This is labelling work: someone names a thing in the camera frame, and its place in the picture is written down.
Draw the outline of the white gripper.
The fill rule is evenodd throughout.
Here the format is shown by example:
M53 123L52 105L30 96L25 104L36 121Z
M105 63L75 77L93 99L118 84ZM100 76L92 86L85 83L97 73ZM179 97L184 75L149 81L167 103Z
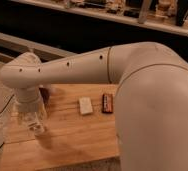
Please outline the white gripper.
M35 119L41 121L47 117L45 109L47 98L43 97L43 94L47 93L46 89L37 87L15 89L14 93L19 123L30 122Z

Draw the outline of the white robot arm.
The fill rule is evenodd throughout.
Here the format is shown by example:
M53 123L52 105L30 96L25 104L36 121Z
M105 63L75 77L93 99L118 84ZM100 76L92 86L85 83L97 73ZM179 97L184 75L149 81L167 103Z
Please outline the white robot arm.
M106 47L43 63L31 52L0 71L18 109L37 111L39 86L114 83L122 171L188 171L188 63L156 42Z

